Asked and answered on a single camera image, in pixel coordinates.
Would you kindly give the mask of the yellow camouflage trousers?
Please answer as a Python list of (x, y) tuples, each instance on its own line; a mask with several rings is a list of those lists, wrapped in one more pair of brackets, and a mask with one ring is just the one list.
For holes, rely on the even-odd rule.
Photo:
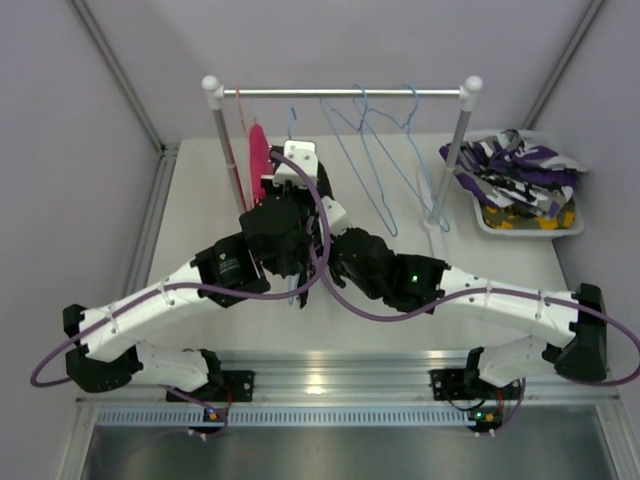
[(554, 217), (537, 216), (519, 205), (480, 207), (485, 225), (496, 230), (560, 231), (570, 229), (576, 219), (576, 204), (570, 200)]

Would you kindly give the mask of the purple camouflage trousers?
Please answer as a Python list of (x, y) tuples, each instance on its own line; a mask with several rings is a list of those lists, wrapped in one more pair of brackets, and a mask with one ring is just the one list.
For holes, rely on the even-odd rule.
[(469, 134), (462, 142), (453, 177), (484, 206), (523, 208), (553, 218), (572, 200), (587, 168), (529, 130)]

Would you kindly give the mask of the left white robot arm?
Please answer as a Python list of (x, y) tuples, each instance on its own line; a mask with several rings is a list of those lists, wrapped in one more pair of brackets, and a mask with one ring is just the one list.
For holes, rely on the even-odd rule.
[(137, 384), (219, 397), (226, 376), (215, 353), (160, 348), (149, 337), (267, 293), (268, 274), (301, 272), (311, 243), (304, 224), (314, 212), (310, 200), (269, 195), (240, 216), (240, 232), (196, 253), (156, 284), (105, 307), (65, 308), (64, 331), (74, 342), (65, 354), (68, 377), (87, 393)]

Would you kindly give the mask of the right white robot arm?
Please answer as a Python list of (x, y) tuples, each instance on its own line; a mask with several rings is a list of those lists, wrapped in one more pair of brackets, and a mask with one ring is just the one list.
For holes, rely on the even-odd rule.
[(599, 317), (604, 299), (595, 285), (545, 298), (541, 291), (493, 283), (440, 259), (396, 253), (381, 237), (356, 227), (333, 236), (329, 268), (336, 285), (352, 282), (366, 297), (403, 314), (423, 308), (523, 333), (469, 352), (464, 381), (475, 396), (551, 372), (586, 383), (608, 376), (606, 323)]

